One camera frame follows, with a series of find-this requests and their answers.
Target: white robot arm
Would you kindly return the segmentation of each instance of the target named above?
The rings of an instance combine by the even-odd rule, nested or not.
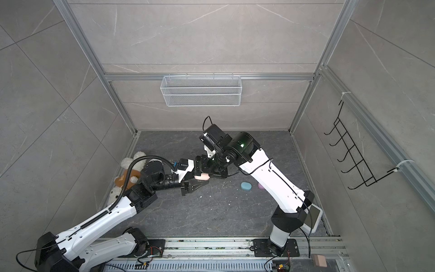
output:
[[[194,177],[208,174],[209,177],[227,178],[227,166],[230,164],[255,178],[278,203],[271,218],[274,227],[268,248],[272,253],[280,255],[289,234],[297,228],[315,231],[321,211],[315,217],[310,214],[314,195],[299,189],[286,178],[251,135],[241,132],[232,138],[212,124],[200,140],[207,155],[197,156],[194,160],[180,159],[176,166],[158,156],[135,159],[127,171],[120,196],[113,204],[58,235],[48,232],[38,239],[39,249],[35,256],[37,270],[81,272],[121,255],[144,255],[149,244],[137,228],[99,244],[94,241],[156,200],[155,191],[179,187],[182,195],[191,193],[208,183],[208,180],[196,180]],[[126,190],[134,164],[147,158],[152,160],[141,171],[141,178]],[[170,174],[165,174],[163,163],[170,166]]]

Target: teddy bear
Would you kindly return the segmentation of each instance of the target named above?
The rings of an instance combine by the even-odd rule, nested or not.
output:
[[[119,194],[121,193],[121,187],[124,185],[125,177],[127,175],[127,169],[132,163],[132,161],[143,156],[145,156],[145,153],[139,151],[136,154],[134,154],[133,158],[124,158],[121,161],[121,167],[124,168],[125,170],[122,176],[115,178],[115,187],[113,187],[113,189],[110,191],[109,198],[107,200],[107,205],[110,205],[111,203],[115,202],[116,198],[118,198]],[[139,161],[133,166],[133,169],[131,170],[130,173],[130,180],[128,181],[126,190],[130,189],[139,180],[139,178],[141,177],[141,170],[144,168],[146,161],[147,160]]]

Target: marble tile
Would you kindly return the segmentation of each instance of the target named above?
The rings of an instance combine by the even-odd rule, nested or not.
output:
[[[200,130],[204,118],[226,130],[287,130],[299,103],[242,103],[236,107],[168,107],[124,103],[138,130]]]
[[[0,49],[5,48],[6,46],[9,46],[11,44],[13,44],[13,40],[0,26]]]
[[[357,271],[387,270],[376,253],[370,237],[356,212],[346,188],[335,169],[318,133],[306,114],[294,136],[314,183],[319,201],[331,225],[333,235],[343,238]]]
[[[124,103],[165,103],[161,81],[112,81]]]
[[[243,81],[242,103],[301,102],[308,81]]]
[[[15,254],[35,246],[98,145],[68,108],[0,178],[0,243],[7,247],[0,258],[10,260],[0,270],[19,271]]]
[[[62,20],[52,0],[4,0],[1,3],[0,25],[16,42]]]
[[[310,4],[344,0],[68,0],[70,4]]]
[[[118,114],[107,131],[101,143],[113,156],[120,162],[123,159],[124,152],[130,142],[132,135],[122,117]]]
[[[287,131],[249,133],[295,185],[307,186],[305,176],[300,175],[302,167]],[[230,135],[236,134],[237,131],[230,132]],[[199,131],[144,131],[135,152],[144,151],[169,160],[194,158],[204,153],[199,135]],[[250,191],[240,188],[243,181],[253,185]],[[149,208],[122,222],[106,236],[118,236],[128,226],[139,227],[148,236],[270,235],[270,216],[277,207],[275,200],[260,190],[252,177],[240,174],[225,180],[210,180],[208,185],[186,196],[181,196],[180,189],[158,191],[157,196]],[[325,235],[325,229],[320,227],[314,235]]]
[[[342,4],[71,7],[104,64],[312,64]]]
[[[96,74],[65,22],[18,43],[68,104]]]
[[[93,216],[104,201],[106,190],[113,183],[117,167],[116,160],[100,144],[60,205],[47,231],[57,234]]]
[[[314,73],[317,64],[103,64],[106,73]]]
[[[352,20],[435,66],[435,2],[361,0]]]
[[[435,180],[435,68],[353,22],[329,66]]]
[[[113,81],[124,103],[165,103],[160,81]],[[308,81],[243,81],[242,103],[300,102]]]
[[[341,142],[334,147],[329,146],[340,136],[335,131],[328,136],[323,134],[333,126],[339,101],[340,95],[327,82],[321,82],[306,112],[335,168],[347,171],[353,165],[350,156],[344,162],[337,161],[346,153],[344,144]],[[340,113],[340,119],[376,178],[382,177],[395,166],[346,105]],[[359,169],[363,175],[368,172],[367,168]],[[353,188],[362,182],[356,169],[346,174],[339,172],[339,176],[387,271],[430,271],[435,250],[432,243],[435,234],[430,230],[435,228],[435,218],[400,173],[394,173],[370,187],[363,185],[355,190],[347,187]]]
[[[17,45],[0,50],[0,176],[67,108]]]
[[[77,97],[71,108],[100,141],[118,115],[115,104],[98,78]]]

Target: wire mesh basket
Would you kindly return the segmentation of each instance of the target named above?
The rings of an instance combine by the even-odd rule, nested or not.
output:
[[[165,76],[160,89],[169,107],[239,106],[242,80],[232,75]]]

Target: wall hook rack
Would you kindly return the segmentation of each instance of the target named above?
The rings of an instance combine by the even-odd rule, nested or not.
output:
[[[381,177],[381,178],[375,178],[375,176],[373,175],[373,173],[372,173],[370,167],[368,166],[367,162],[365,161],[364,157],[362,156],[361,152],[359,151],[358,146],[355,144],[355,142],[354,142],[352,136],[349,134],[348,130],[346,129],[345,124],[343,124],[343,122],[342,122],[341,119],[340,119],[341,109],[343,108],[343,100],[341,100],[340,103],[339,103],[338,105],[340,106],[340,110],[338,111],[337,118],[336,118],[335,121],[334,121],[334,127],[332,128],[332,130],[331,130],[329,133],[323,133],[323,134],[325,134],[325,135],[329,135],[329,134],[331,134],[334,130],[336,130],[336,131],[338,132],[338,134],[340,135],[340,139],[339,139],[335,144],[329,144],[329,145],[330,145],[330,146],[336,146],[340,141],[343,141],[344,145],[346,146],[347,152],[346,152],[344,158],[343,158],[341,161],[340,161],[339,159],[337,159],[337,161],[339,161],[339,162],[343,162],[343,161],[346,159],[347,155],[350,154],[350,156],[351,156],[351,158],[352,158],[352,161],[353,161],[354,164],[355,164],[355,165],[354,165],[352,168],[350,168],[349,170],[347,170],[347,171],[345,171],[345,172],[343,172],[343,171],[341,171],[341,172],[342,172],[342,173],[348,173],[348,172],[350,172],[352,169],[357,168],[358,173],[359,173],[361,179],[363,180],[363,182],[362,182],[360,185],[356,186],[355,188],[350,188],[350,187],[348,187],[348,189],[350,189],[350,190],[355,190],[356,188],[360,187],[360,186],[363,185],[363,184],[364,184],[366,187],[368,187],[368,186],[373,185],[374,183],[380,181],[381,179],[383,179],[383,178],[389,176],[390,174],[392,174],[392,173],[394,173],[394,172],[397,172],[397,170],[399,169],[398,166],[394,167],[394,168],[391,169],[391,170],[388,170],[388,171],[387,171],[387,174],[384,175],[383,177]],[[338,128],[337,128],[337,125],[338,125],[338,124],[341,124],[341,125],[343,126],[343,128],[345,129],[345,133],[341,134],[341,132],[340,132],[340,131],[338,130]],[[352,141],[352,145],[351,145],[350,147],[348,146],[348,144],[346,143],[346,141],[343,139],[343,137],[344,137],[346,134],[349,136],[350,140]],[[359,162],[356,162],[356,161],[355,161],[355,158],[354,158],[354,156],[353,156],[352,153],[351,153],[351,149],[353,149],[353,148],[356,149],[356,150],[358,151],[359,155],[360,155],[361,158],[362,158]],[[358,168],[358,165],[359,165],[360,163],[364,163],[365,166],[367,167],[368,171],[370,172],[370,175],[371,175],[371,176],[370,176],[368,179],[364,179],[364,177],[362,176],[362,173],[361,173],[361,171],[360,171],[359,168]],[[367,184],[367,182],[370,181],[370,180],[372,180],[372,179],[373,179],[374,181],[373,181],[372,183]]]

